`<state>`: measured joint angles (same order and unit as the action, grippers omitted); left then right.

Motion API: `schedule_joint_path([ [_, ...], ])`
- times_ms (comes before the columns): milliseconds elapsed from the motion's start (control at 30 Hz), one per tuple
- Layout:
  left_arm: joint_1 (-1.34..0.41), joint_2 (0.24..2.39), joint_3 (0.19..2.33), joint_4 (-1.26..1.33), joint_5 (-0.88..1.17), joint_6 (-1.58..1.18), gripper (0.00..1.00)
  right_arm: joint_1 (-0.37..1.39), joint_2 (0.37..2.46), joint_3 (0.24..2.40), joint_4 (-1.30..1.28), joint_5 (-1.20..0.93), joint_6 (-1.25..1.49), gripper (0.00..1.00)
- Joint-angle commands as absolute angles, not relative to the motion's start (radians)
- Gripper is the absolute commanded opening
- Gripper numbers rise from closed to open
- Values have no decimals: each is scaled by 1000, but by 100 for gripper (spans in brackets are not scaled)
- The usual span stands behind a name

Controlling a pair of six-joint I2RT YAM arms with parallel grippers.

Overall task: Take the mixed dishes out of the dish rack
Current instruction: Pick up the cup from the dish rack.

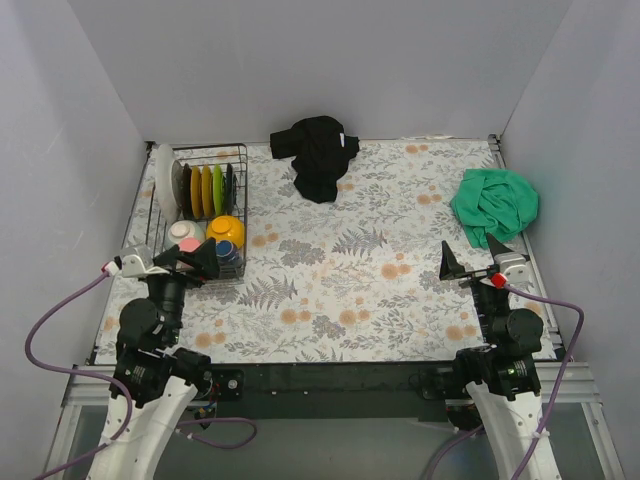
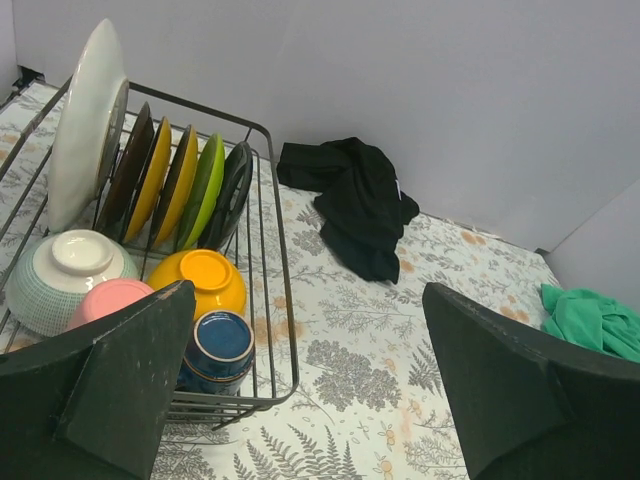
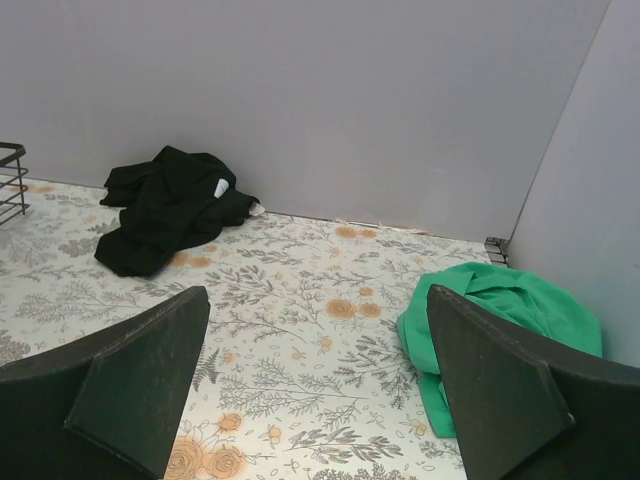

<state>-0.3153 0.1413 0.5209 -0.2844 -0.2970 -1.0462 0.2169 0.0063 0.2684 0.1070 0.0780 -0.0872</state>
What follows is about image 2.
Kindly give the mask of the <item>large white plate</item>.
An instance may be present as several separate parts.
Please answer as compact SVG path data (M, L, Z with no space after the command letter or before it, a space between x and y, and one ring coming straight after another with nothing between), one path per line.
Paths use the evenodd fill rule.
M119 147L129 95L113 23L91 33L71 78L52 147L48 228L68 229L104 187Z

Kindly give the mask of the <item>dark blue mug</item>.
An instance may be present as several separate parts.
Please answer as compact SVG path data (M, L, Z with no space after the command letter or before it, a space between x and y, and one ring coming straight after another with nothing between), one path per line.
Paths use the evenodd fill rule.
M176 389L236 395L254 358L255 335L240 315L225 310L207 312L194 323Z

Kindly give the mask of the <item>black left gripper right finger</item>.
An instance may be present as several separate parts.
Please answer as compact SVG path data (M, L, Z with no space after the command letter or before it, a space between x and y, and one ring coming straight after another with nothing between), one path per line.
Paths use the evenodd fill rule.
M639 366L441 283L422 304L472 479L636 479Z

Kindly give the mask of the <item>pink cup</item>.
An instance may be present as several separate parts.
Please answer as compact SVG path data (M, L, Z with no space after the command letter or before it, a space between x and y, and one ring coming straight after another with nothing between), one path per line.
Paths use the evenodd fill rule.
M146 283L130 278L116 278L101 282L83 298L66 330L78 328L124 309L153 292L154 290Z

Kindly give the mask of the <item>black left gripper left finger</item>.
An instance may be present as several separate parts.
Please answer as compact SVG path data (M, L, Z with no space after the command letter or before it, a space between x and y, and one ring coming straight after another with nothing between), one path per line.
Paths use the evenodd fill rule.
M193 283L176 281L3 355L2 478L149 478L195 305Z

